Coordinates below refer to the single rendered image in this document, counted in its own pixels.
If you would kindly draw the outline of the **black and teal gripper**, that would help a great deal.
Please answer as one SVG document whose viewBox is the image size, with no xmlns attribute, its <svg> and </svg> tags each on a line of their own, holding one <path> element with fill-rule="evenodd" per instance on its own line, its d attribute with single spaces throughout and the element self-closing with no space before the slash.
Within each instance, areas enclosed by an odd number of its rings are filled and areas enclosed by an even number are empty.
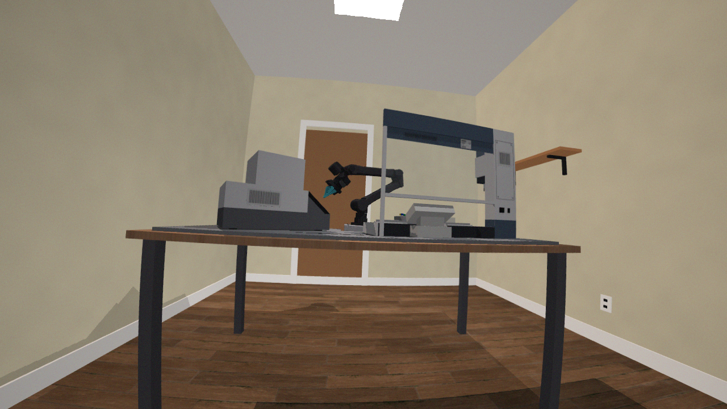
<svg viewBox="0 0 727 409">
<path fill-rule="evenodd" d="M 331 194 L 336 195 L 337 193 L 342 193 L 342 191 L 338 188 L 333 180 L 326 180 L 325 183 L 327 183 L 329 186 L 325 187 L 324 198 Z"/>
</svg>

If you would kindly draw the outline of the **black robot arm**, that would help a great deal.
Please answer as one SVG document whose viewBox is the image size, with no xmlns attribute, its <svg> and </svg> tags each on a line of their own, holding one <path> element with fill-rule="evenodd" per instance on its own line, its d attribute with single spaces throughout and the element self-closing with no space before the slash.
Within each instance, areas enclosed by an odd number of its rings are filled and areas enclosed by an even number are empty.
<svg viewBox="0 0 727 409">
<path fill-rule="evenodd" d="M 360 165 L 348 165 L 342 166 L 335 161 L 334 165 L 330 166 L 329 170 L 334 176 L 334 183 L 339 189 L 345 188 L 351 181 L 348 178 L 349 174 L 361 174 L 362 176 L 377 176 L 381 177 L 382 168 L 372 168 L 371 166 L 360 166 Z M 367 222 L 367 207 L 377 201 L 380 198 L 380 189 L 375 192 L 361 198 L 354 199 L 350 203 L 352 210 L 356 211 L 355 222 L 351 222 L 351 225 L 363 226 L 364 222 Z"/>
</svg>

